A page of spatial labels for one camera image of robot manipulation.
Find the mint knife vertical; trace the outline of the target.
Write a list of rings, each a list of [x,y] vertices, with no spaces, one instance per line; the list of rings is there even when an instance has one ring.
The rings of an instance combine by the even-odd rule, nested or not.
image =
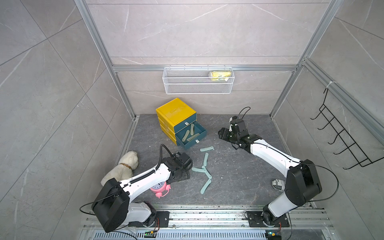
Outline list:
[[[208,158],[209,158],[209,153],[205,153],[204,156],[204,161],[203,161],[203,166],[206,167],[208,163]]]

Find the teal drawer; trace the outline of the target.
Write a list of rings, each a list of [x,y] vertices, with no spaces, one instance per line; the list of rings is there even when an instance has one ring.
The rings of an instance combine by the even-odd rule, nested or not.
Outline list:
[[[194,121],[197,120],[197,113],[194,113],[193,115],[189,116],[188,118],[182,120],[180,123],[174,126],[174,132],[178,133],[188,125],[192,124]]]
[[[198,144],[206,136],[207,130],[197,121],[194,121],[176,133],[176,143],[187,150]]]

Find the yellow drawer cabinet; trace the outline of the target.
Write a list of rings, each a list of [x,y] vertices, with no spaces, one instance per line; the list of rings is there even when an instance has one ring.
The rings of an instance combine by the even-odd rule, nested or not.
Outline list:
[[[185,104],[182,100],[176,98],[157,108],[156,113],[162,131],[175,145],[177,145],[174,126],[197,112]]]

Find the teal top drawer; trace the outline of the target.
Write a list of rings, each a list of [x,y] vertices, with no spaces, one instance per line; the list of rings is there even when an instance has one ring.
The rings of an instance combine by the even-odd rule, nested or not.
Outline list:
[[[189,116],[188,118],[182,120],[180,123],[174,126],[174,132],[178,133],[188,125],[192,124],[194,121],[197,120],[197,113],[194,113],[193,115]]]

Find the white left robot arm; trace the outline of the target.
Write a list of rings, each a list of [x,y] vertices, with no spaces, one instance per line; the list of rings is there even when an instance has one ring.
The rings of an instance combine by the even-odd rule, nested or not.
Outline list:
[[[160,183],[171,184],[189,179],[192,166],[189,155],[177,152],[130,179],[117,181],[112,178],[92,202],[92,211],[106,233],[117,230],[125,221],[151,225],[156,210],[149,203],[134,203],[134,200]]]

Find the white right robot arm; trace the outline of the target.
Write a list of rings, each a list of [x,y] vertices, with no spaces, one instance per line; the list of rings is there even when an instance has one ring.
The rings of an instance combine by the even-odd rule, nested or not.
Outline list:
[[[273,227],[284,214],[303,206],[322,192],[318,172],[312,161],[301,161],[283,153],[258,135],[242,131],[239,124],[231,123],[229,129],[221,128],[218,135],[236,150],[243,149],[266,161],[286,178],[284,192],[263,208],[262,218],[266,226]]]

